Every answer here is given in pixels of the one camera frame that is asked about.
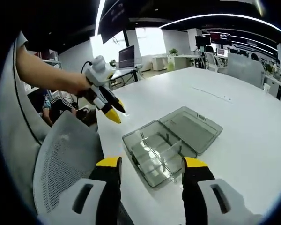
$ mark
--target ceiling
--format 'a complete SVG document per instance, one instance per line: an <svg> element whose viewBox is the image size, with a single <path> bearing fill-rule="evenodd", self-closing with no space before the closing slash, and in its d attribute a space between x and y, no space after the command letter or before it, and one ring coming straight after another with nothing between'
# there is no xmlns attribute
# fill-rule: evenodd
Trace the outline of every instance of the ceiling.
<svg viewBox="0 0 281 225"><path fill-rule="evenodd" d="M279 10L279 6L268 3L270 1L267 0L263 1L263 9L267 9L262 10L263 17L260 15L260 7L247 3L253 0L242 0L242 2L226 0L122 1L130 18L130 22L126 26L127 30L133 30L136 27L159 27L190 16L217 13L251 16L281 28L281 12L276 11ZM52 49L63 52L88 40L94 35L99 2L100 0L45 1L44 4L38 6L37 13L23 29L24 35L29 41L28 49L32 51ZM116 0L106 0L102 15L115 2ZM204 29L206 32L231 33L234 36L257 40L272 47L281 43L281 32L268 25L244 18L226 16L197 18L175 23L163 29L187 30L191 28ZM232 41L246 43L247 40L232 38ZM275 52L264 45L262 48Z"/></svg>

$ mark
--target box lid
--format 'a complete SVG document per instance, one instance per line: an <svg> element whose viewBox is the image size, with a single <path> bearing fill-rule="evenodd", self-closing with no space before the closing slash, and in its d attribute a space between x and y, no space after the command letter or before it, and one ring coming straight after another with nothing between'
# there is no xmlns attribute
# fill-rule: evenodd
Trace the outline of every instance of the box lid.
<svg viewBox="0 0 281 225"><path fill-rule="evenodd" d="M185 106L160 118L159 121L198 155L201 155L223 130L220 125Z"/></svg>

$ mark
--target clear plastic storage box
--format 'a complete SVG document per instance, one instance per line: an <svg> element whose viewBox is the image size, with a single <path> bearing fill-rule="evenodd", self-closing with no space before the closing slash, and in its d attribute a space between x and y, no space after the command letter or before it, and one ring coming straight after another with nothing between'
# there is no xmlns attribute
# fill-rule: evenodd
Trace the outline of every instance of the clear plastic storage box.
<svg viewBox="0 0 281 225"><path fill-rule="evenodd" d="M187 108L180 109L123 136L135 167L151 187L182 167L182 157L196 158L221 133L222 127Z"/></svg>

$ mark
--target potted plant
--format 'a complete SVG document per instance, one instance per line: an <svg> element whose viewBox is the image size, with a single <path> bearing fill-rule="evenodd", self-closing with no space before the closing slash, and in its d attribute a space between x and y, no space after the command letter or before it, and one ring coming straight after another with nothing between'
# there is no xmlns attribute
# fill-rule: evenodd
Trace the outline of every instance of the potted plant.
<svg viewBox="0 0 281 225"><path fill-rule="evenodd" d="M110 61L109 65L111 65L112 67L116 67L116 60Z"/></svg>
<svg viewBox="0 0 281 225"><path fill-rule="evenodd" d="M172 48L171 50L169 50L170 55L178 55L178 50L175 48Z"/></svg>
<svg viewBox="0 0 281 225"><path fill-rule="evenodd" d="M267 63L265 63L264 67L265 67L265 71L268 72L271 75L273 70L274 70L273 67L270 64L267 64Z"/></svg>

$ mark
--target floor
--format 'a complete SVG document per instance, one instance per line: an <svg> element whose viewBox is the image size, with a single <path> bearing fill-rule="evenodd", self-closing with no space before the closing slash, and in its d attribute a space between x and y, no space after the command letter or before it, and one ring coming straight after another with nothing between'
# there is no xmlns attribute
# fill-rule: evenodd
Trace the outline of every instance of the floor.
<svg viewBox="0 0 281 225"><path fill-rule="evenodd" d="M146 72L142 72L142 75L143 75L145 78L150 78L150 77L153 77L153 76L156 76L156 75L164 74L164 73L166 73L166 72L167 72L166 69L161 70L161 71L149 70L149 71L146 71Z"/></svg>

